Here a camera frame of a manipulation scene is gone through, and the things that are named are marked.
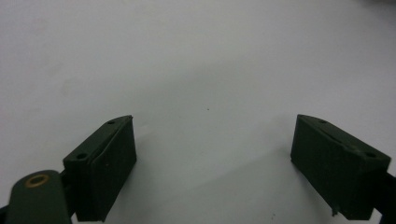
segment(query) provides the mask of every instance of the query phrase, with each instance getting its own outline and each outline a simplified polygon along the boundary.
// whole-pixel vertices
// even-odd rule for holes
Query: screw hole
[[[35,188],[40,185],[43,185],[46,183],[50,177],[48,175],[35,175],[30,177],[26,182],[25,182],[25,187],[26,188]]]
[[[77,155],[77,159],[84,160],[87,157],[87,153],[81,153]]]
[[[372,152],[366,152],[366,156],[371,157],[371,158],[375,158],[375,154]]]

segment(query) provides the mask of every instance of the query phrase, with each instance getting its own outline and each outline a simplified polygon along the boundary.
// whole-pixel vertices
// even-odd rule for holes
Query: dark green plastic part
[[[291,161],[334,215],[368,220],[390,157],[325,120],[299,115]]]
[[[135,162],[131,116],[108,121],[64,158],[78,221],[105,221]]]
[[[59,174],[41,171],[18,181],[11,191],[6,223],[71,224]]]

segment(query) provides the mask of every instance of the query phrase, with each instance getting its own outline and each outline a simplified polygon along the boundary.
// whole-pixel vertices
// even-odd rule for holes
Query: white surface
[[[106,223],[360,223],[291,165],[299,113],[396,158],[394,3],[0,3],[1,205],[132,114],[138,163]]]

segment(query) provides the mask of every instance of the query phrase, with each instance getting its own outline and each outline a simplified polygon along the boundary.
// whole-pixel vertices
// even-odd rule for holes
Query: brass ring
[[[49,179],[50,177],[48,175],[34,175],[26,180],[25,187],[29,189],[36,188],[49,181]]]

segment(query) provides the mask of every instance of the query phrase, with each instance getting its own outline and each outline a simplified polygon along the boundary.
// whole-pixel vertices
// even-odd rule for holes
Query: dark green block
[[[299,115],[291,161],[335,214],[368,220],[390,157],[325,120]]]

